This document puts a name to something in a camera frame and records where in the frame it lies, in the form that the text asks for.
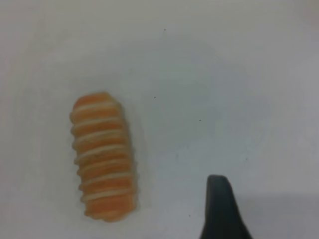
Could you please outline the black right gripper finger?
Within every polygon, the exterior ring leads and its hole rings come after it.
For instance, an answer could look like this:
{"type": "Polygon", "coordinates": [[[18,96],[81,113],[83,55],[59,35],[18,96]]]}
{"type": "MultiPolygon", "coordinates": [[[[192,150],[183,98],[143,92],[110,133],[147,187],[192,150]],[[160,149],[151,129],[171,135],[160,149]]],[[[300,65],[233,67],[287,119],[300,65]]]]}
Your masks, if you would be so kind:
{"type": "Polygon", "coordinates": [[[227,177],[207,178],[205,222],[202,239],[250,239],[252,236],[242,220],[232,186],[227,177]]]}

